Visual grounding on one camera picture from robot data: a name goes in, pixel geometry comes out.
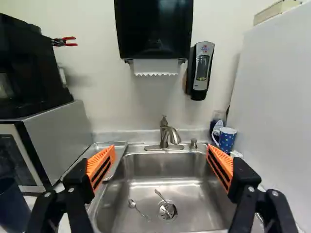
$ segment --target red clamp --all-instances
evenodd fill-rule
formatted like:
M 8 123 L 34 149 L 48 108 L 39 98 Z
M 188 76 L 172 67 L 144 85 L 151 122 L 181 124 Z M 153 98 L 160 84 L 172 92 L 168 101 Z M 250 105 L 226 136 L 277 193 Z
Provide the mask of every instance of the red clamp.
M 63 38 L 55 38 L 51 39 L 52 45 L 56 47 L 62 47 L 62 46 L 78 46 L 77 43 L 67 43 L 67 40 L 75 40 L 76 37 L 74 36 L 68 36 Z

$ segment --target sink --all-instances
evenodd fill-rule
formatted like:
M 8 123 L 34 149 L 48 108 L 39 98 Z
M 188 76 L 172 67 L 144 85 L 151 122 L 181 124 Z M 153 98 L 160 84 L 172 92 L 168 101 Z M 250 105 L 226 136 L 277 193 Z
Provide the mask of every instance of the sink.
M 96 233 L 227 232 L 236 205 L 206 163 L 207 146 L 190 150 L 144 151 L 129 145 L 114 177 L 103 183 L 88 213 Z M 161 216 L 165 204 L 176 207 L 172 218 Z M 128 207 L 128 199 L 137 203 Z

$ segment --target spoon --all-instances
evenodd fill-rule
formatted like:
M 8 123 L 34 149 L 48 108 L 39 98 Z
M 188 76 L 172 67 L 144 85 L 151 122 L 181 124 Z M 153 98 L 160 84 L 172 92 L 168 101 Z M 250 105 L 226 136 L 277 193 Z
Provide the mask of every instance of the spoon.
M 163 209 L 163 211 L 168 214 L 168 216 L 170 216 L 172 218 L 172 214 L 169 212 L 168 208 L 169 206 L 171 206 L 171 204 L 169 204 L 166 199 L 162 196 L 162 194 L 157 190 L 155 189 L 155 193 L 158 194 L 164 201 L 165 201 L 165 204 L 166 204 L 166 208 Z
M 138 211 L 138 213 L 143 216 L 145 219 L 147 219 L 149 221 L 149 217 L 144 215 L 141 211 L 139 211 L 139 209 L 137 208 L 136 206 L 136 202 L 133 200 L 133 199 L 129 199 L 128 200 L 128 206 L 131 208 L 131 209 L 136 209 Z

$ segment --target orange gripper pad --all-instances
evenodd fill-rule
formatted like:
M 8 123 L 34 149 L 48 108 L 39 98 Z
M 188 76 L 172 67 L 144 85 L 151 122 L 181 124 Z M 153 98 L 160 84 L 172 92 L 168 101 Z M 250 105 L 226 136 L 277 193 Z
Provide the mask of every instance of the orange gripper pad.
M 91 181 L 93 192 L 97 190 L 105 174 L 115 162 L 115 146 L 111 145 L 87 160 L 86 174 Z
M 228 194 L 233 178 L 233 158 L 208 144 L 206 159 Z

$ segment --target drain strainer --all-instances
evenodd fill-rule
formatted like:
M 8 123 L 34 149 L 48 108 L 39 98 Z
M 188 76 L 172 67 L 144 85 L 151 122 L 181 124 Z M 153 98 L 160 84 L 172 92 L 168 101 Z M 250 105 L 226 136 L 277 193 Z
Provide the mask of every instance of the drain strainer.
M 177 208 L 170 200 L 167 202 L 161 201 L 159 203 L 157 216 L 166 222 L 173 222 L 177 218 Z

